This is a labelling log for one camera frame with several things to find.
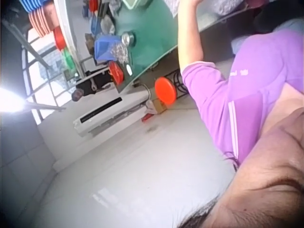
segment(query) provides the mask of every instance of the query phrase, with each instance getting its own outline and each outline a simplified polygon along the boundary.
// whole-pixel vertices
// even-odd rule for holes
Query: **orange stool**
[[[157,97],[166,105],[172,105],[178,98],[187,95],[189,92],[186,86],[180,81],[180,70],[175,70],[155,82]]]

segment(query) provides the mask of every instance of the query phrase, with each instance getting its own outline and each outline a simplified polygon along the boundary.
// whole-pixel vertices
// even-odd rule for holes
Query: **window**
[[[65,66],[62,54],[55,47],[53,34],[40,38],[35,29],[30,29],[27,35],[28,43],[50,66],[45,68],[41,62],[25,48],[22,50],[23,77],[29,102],[38,104],[63,106],[71,100],[75,84],[73,75]],[[32,110],[37,124],[51,115],[54,110]]]

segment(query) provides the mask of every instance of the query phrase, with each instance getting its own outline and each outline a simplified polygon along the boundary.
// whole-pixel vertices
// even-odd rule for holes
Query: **man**
[[[95,71],[86,71],[85,75],[90,76],[99,70]],[[83,96],[88,96],[90,94],[96,94],[100,91],[103,91],[105,89],[108,89],[110,85],[107,85],[108,83],[112,82],[112,78],[108,71],[100,73],[92,78],[90,80],[86,80],[78,85],[76,85],[76,90],[72,93],[72,101],[77,102],[79,101]]]

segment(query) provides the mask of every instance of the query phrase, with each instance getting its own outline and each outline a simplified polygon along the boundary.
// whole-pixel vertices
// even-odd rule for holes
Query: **green tabletop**
[[[177,45],[177,18],[173,18],[163,0],[152,0],[145,7],[128,10],[124,4],[115,18],[116,33],[132,31],[135,45],[129,49],[132,76],[124,71],[124,82],[117,89],[123,91],[155,62]]]

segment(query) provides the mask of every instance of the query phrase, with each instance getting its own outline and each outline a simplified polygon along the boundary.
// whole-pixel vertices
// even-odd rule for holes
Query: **red stool seat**
[[[156,80],[155,92],[157,97],[166,105],[171,105],[176,101],[176,88],[173,83],[165,77],[160,77]]]

